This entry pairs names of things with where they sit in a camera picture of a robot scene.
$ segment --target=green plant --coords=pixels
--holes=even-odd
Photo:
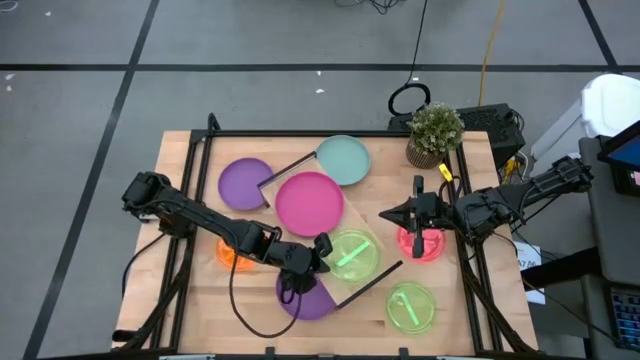
[[[421,153],[434,155],[455,150],[460,144],[464,123],[451,106],[433,102],[407,122],[411,128],[411,145]]]

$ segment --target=table leg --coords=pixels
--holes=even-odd
[[[534,288],[541,288],[575,280],[586,274],[601,273],[600,255],[598,255],[598,248],[594,246],[540,266],[528,268],[521,271],[520,275]]]

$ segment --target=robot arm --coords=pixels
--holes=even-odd
[[[422,176],[416,176],[413,196],[404,204],[381,212],[380,217],[415,234],[413,257],[419,258],[424,252],[423,229],[455,229],[473,245],[503,224],[517,219],[524,222],[527,206],[552,196],[587,191],[593,179],[590,169],[579,159],[564,157],[544,174],[522,184],[474,191],[453,204],[443,202],[434,192],[423,193]]]
[[[124,210],[132,215],[156,215],[160,230],[185,237],[202,227],[233,248],[239,256],[261,264],[278,267],[294,275],[328,272],[322,257],[332,251],[327,234],[314,241],[315,248],[294,242],[280,241],[282,231],[258,221],[230,219],[202,204],[185,197],[171,187],[169,179],[153,172],[138,173],[122,196]]]

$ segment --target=yellow cable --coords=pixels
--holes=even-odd
[[[485,70],[487,69],[487,62],[489,61],[489,53],[491,52],[491,46],[493,46],[493,38],[498,32],[498,26],[500,25],[500,18],[502,18],[502,13],[504,12],[504,2],[505,0],[500,1],[500,8],[498,9],[498,14],[496,15],[496,19],[493,22],[493,30],[491,30],[491,35],[489,36],[487,51],[484,53],[484,61],[482,62],[482,73],[480,75],[480,96],[478,97],[478,106],[482,105],[482,97],[484,96],[484,74],[485,74]]]

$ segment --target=orange plate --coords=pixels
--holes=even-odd
[[[216,247],[216,257],[222,266],[231,270],[233,266],[233,257],[235,256],[235,251],[232,248],[227,246],[222,240],[218,240],[218,246]],[[238,257],[238,263],[236,264],[236,271],[249,271],[253,269],[255,263],[249,259],[243,258],[241,256]]]

